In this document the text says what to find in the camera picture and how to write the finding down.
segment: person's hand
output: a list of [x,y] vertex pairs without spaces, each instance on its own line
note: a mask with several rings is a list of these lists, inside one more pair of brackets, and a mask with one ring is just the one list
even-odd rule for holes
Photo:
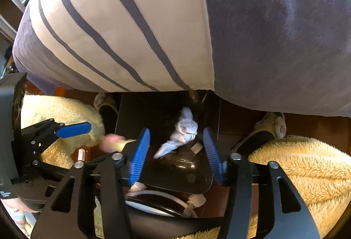
[[120,150],[120,143],[125,141],[125,138],[115,134],[108,134],[100,137],[99,148],[106,153],[112,153]]
[[1,199],[1,202],[8,208],[17,209],[18,211],[38,212],[28,208],[19,198]]

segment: gray blanket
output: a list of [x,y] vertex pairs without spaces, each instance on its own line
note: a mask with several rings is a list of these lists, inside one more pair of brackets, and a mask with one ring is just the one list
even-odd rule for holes
[[15,63],[44,92],[214,90],[351,116],[351,0],[30,0]]

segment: black metal bracket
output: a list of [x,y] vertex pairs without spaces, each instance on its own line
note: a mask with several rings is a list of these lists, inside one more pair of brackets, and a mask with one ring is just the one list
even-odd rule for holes
[[14,73],[0,79],[0,198],[13,198],[11,180],[18,177],[15,158],[20,149],[21,108],[26,74]]
[[207,128],[204,146],[214,178],[230,187],[218,239],[247,238],[255,183],[259,185],[259,206],[254,238],[320,238],[305,202],[277,162],[251,163],[239,153],[223,151]]
[[[16,157],[16,166],[19,177],[12,180],[13,190],[28,207],[41,211],[52,190],[67,173],[67,169],[56,167],[41,160],[41,154],[59,137],[61,129],[75,128],[76,124],[65,126],[48,119],[22,129],[21,138],[16,145],[21,147],[20,155]],[[86,132],[87,129],[77,130],[76,135]]]
[[93,217],[97,182],[101,186],[105,238],[134,238],[121,183],[120,170],[125,163],[121,153],[109,155],[97,167],[76,162],[43,208],[31,238],[97,238]]

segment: yellow fluffy towel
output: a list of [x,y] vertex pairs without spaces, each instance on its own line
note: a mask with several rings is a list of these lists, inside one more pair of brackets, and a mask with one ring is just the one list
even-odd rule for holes
[[92,130],[88,134],[71,138],[59,138],[41,156],[44,162],[69,169],[73,165],[70,155],[79,147],[97,145],[99,136],[105,134],[99,112],[82,102],[58,96],[25,95],[21,111],[21,127],[54,118],[66,125],[89,122]]
[[[276,161],[304,199],[323,238],[351,200],[351,157],[316,139],[287,137],[254,151],[249,160],[266,165]],[[256,235],[257,216],[250,221],[248,238]],[[216,239],[219,228],[183,239]]]

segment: wooden floor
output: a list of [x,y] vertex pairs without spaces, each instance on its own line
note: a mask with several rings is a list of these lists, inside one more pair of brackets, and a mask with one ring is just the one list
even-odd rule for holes
[[[81,100],[92,105],[96,93],[67,91],[66,97]],[[253,125],[265,112],[243,108],[227,101],[222,101],[220,115],[219,141],[229,148],[251,132]],[[287,135],[299,135],[319,139],[339,150],[351,154],[351,119],[346,117],[324,117],[298,114],[285,114]],[[98,147],[88,151],[89,158],[97,158],[103,153]],[[229,188],[214,184],[205,193],[206,203],[196,208],[199,217],[219,217],[224,215]],[[188,194],[177,194],[187,200]]]

